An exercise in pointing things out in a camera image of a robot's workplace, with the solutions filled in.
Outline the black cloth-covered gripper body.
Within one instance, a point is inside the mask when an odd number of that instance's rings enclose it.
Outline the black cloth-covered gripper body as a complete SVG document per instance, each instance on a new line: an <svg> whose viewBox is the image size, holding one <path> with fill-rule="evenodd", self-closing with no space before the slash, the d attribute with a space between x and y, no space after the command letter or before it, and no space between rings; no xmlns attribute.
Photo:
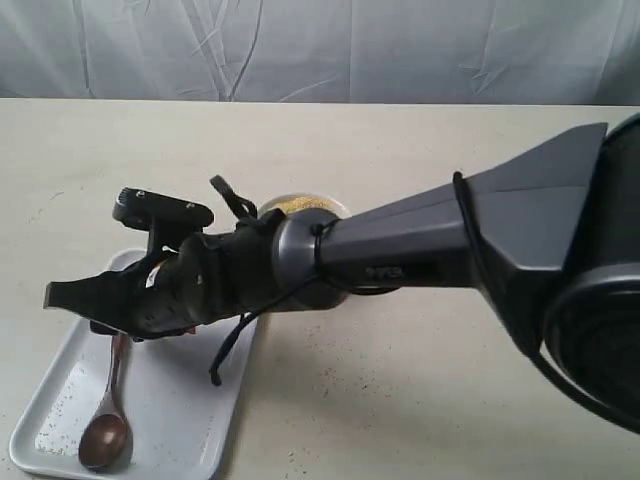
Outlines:
<svg viewBox="0 0 640 480"><path fill-rule="evenodd" d="M126 324L89 321L91 332L152 340L257 310L281 293L273 275L271 242L285 218L274 210L237 222L231 232L192 234L161 259L146 253L121 271L132 283Z"/></svg>

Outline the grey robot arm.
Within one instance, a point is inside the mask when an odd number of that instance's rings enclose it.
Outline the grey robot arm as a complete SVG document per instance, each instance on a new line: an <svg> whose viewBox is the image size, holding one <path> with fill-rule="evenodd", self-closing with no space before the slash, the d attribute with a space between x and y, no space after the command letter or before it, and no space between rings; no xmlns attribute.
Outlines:
<svg viewBox="0 0 640 480"><path fill-rule="evenodd" d="M204 205L133 188L115 220L148 235L121 271L52 282L43 304L95 333L137 341L238 325L209 369L213 384L242 330L266 312L318 311L350 295L469 288L519 352L596 416L639 429L639 119L571 128L472 176L349 217L324 208L259 213L220 176L236 217L211 234Z"/></svg>

